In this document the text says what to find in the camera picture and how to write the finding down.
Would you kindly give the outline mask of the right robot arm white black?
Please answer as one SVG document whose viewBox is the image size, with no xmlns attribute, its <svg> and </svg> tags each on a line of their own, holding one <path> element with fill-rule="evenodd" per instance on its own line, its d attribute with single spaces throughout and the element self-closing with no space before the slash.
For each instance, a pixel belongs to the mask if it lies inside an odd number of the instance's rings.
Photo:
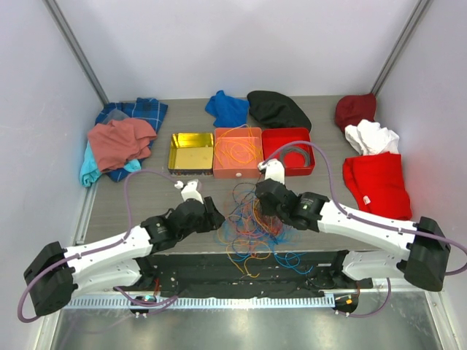
<svg viewBox="0 0 467 350">
<path fill-rule="evenodd" d="M 333 285 L 348 287 L 362 279 L 404 278 L 415 287 L 441 291 L 451 246 L 439 224 L 388 219 L 345 208 L 324 195 L 296 195 L 282 183 L 267 179 L 255 190 L 260 211 L 296 230 L 312 230 L 352 238 L 376 247 L 374 252 L 349 251 L 329 270 Z"/>
</svg>

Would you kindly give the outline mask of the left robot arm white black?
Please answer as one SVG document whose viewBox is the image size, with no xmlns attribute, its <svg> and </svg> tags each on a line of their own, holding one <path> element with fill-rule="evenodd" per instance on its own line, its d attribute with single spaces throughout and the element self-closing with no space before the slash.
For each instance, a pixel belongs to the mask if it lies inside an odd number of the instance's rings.
<svg viewBox="0 0 467 350">
<path fill-rule="evenodd" d="M 18 318 L 33 322 L 100 289 L 134 285 L 138 290 L 149 290 L 155 272 L 141 259 L 173 248 L 192 233 L 217 230 L 224 222 L 212 198 L 188 199 L 111 238 L 68 248 L 57 241 L 49 243 L 23 273 L 26 290 L 20 298 Z M 22 308 L 27 297 L 35 313 L 30 319 L 24 317 Z"/>
</svg>

